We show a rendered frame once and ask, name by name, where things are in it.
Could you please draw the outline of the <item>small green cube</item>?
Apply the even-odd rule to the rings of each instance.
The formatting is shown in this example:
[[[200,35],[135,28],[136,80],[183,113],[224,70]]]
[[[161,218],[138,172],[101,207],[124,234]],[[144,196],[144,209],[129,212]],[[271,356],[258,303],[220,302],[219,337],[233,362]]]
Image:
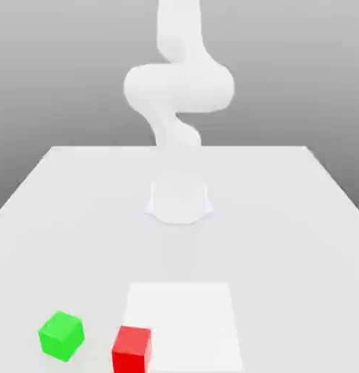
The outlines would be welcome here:
[[[80,318],[56,311],[38,330],[42,351],[67,362],[84,342],[84,327]]]

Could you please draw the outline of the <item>small red cube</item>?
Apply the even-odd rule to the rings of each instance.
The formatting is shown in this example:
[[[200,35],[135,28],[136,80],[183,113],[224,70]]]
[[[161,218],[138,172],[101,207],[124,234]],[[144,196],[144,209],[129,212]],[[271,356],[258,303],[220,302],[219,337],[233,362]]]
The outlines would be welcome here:
[[[120,326],[111,350],[114,373],[147,373],[151,352],[151,329]]]

